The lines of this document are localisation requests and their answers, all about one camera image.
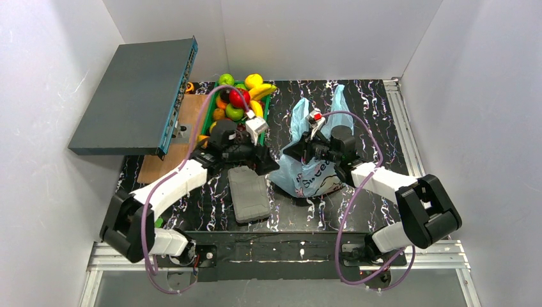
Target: metal bracket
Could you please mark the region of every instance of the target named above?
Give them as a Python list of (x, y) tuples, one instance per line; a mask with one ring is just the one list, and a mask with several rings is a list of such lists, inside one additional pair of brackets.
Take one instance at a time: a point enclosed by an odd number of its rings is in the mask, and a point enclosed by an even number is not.
[(179, 123), (171, 136), (171, 144), (189, 144), (192, 135), (192, 125)]

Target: blue plastic bag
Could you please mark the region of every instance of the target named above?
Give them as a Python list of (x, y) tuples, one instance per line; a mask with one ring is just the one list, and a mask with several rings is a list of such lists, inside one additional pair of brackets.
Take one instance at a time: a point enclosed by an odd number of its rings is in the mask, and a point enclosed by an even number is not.
[[(344, 85), (338, 85), (333, 95), (331, 111), (349, 111), (343, 96)], [(283, 154), (285, 148), (299, 142), (301, 135), (309, 131), (310, 101), (302, 98), (297, 102), (291, 113), (291, 142), (281, 150), (279, 168), (269, 174), (269, 180), (288, 194), (297, 198), (307, 198), (331, 193), (342, 188), (344, 185), (337, 177), (333, 162), (316, 160), (313, 158), (307, 164), (302, 164), (294, 158)], [(331, 128), (344, 125), (353, 130), (353, 119), (347, 114), (333, 114), (328, 116), (326, 124), (321, 128), (322, 134), (329, 138)]]

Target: gray sponge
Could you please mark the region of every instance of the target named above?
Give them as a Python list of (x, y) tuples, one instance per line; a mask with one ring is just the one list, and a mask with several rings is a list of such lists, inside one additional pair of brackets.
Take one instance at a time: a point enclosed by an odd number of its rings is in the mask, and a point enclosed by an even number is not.
[(271, 214), (264, 176), (258, 176), (247, 166), (240, 166), (228, 170), (228, 180), (237, 222), (248, 223)]

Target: orange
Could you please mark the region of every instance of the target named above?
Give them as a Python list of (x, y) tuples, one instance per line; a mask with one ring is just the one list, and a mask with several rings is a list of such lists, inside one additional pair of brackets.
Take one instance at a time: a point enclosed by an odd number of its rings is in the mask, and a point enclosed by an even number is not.
[(226, 109), (226, 106), (228, 106), (228, 103), (226, 103), (225, 101), (223, 101), (220, 96), (217, 95), (217, 98), (215, 99), (215, 102), (217, 104), (217, 107), (219, 109), (222, 109), (222, 110), (225, 110)]
[(217, 120), (223, 120), (226, 118), (226, 112), (223, 109), (215, 109), (213, 111), (213, 120), (216, 122)]
[[(197, 136), (197, 143), (199, 144), (201, 141), (203, 141), (204, 139), (208, 139), (209, 136), (204, 136), (203, 134), (200, 134)], [(205, 143), (203, 143), (203, 145), (201, 145), (201, 148), (207, 148), (207, 141), (205, 141)]]

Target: green basket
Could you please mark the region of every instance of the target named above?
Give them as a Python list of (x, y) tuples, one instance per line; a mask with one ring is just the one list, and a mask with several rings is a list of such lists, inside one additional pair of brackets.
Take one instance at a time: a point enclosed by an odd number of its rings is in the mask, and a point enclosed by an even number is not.
[[(244, 84), (243, 81), (235, 81), (234, 86), (237, 84)], [(218, 82), (215, 83), (215, 86), (213, 88), (216, 88), (219, 85)], [(217, 104), (215, 102), (217, 96), (220, 95), (219, 91), (216, 92), (213, 97), (211, 97), (211, 102), (209, 103), (209, 109), (207, 110), (207, 115), (205, 116), (205, 122), (203, 122), (203, 126), (201, 128), (201, 134), (207, 136), (209, 128), (211, 127), (211, 124), (213, 123), (213, 112), (217, 108)], [(267, 113), (269, 111), (269, 102), (271, 101), (271, 95), (267, 95), (261, 99), (262, 102), (265, 103), (265, 109), (263, 110), (263, 119), (267, 121)], [(245, 120), (238, 120), (236, 123), (245, 123)], [(264, 135), (260, 134), (258, 142), (260, 145), (263, 145), (263, 139)]]

